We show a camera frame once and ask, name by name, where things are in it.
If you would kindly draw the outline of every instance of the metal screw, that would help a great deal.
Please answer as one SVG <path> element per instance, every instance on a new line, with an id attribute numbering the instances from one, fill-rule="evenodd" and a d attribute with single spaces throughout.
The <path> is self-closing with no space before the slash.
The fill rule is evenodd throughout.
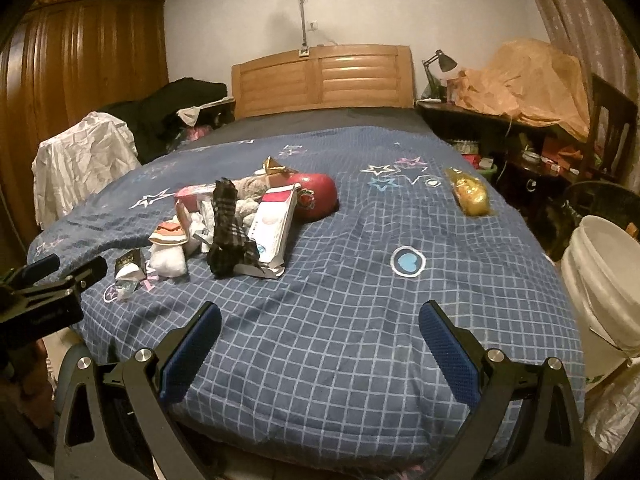
<path id="1" fill-rule="evenodd" d="M 151 359 L 153 352 L 149 350 L 149 348 L 143 348 L 142 350 L 138 350 L 136 352 L 136 361 L 140 363 L 146 363 Z"/>
<path id="2" fill-rule="evenodd" d="M 91 364 L 91 358 L 83 357 L 78 361 L 78 368 L 80 368 L 81 370 L 84 370 L 85 368 L 88 368 L 90 364 Z"/>
<path id="3" fill-rule="evenodd" d="M 551 366 L 554 370 L 559 370 L 560 368 L 562 368 L 562 361 L 560 359 L 558 359 L 557 357 L 551 357 L 549 358 L 549 361 L 547 361 L 547 363 L 549 364 L 549 366 Z"/>
<path id="4" fill-rule="evenodd" d="M 501 363 L 504 359 L 504 354 L 495 348 L 491 348 L 491 350 L 486 353 L 486 356 L 489 358 L 489 361 L 494 363 Z"/>

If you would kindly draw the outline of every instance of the white bucket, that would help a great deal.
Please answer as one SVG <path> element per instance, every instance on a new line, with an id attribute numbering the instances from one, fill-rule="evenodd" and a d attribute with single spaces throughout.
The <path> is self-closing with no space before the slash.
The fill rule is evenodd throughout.
<path id="1" fill-rule="evenodd" d="M 640 354 L 640 244 L 608 220 L 586 216 L 571 236 L 561 271 L 590 389 Z"/>

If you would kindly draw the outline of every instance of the wrapped bread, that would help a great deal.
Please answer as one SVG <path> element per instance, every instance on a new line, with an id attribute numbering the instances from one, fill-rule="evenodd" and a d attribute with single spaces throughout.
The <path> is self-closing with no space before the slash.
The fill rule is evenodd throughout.
<path id="1" fill-rule="evenodd" d="M 445 172 L 453 184 L 453 194 L 465 215 L 484 216 L 490 213 L 489 195 L 479 178 L 455 168 L 447 168 Z"/>

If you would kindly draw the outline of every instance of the wooden headboard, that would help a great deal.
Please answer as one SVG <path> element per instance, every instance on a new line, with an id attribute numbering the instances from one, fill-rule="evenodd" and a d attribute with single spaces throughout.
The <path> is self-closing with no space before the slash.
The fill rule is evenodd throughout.
<path id="1" fill-rule="evenodd" d="M 234 65 L 236 118 L 363 106 L 414 106 L 414 67 L 408 46 L 313 46 Z"/>

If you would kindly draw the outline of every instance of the black plaid scarf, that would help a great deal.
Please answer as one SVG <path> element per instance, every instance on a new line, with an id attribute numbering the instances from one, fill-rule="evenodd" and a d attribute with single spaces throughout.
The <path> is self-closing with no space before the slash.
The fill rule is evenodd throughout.
<path id="1" fill-rule="evenodd" d="M 216 181 L 211 205 L 216 225 L 213 242 L 207 253 L 207 263 L 216 278 L 228 278 L 234 273 L 236 264 L 259 267 L 258 248 L 249 240 L 236 220 L 238 191 L 228 179 Z"/>

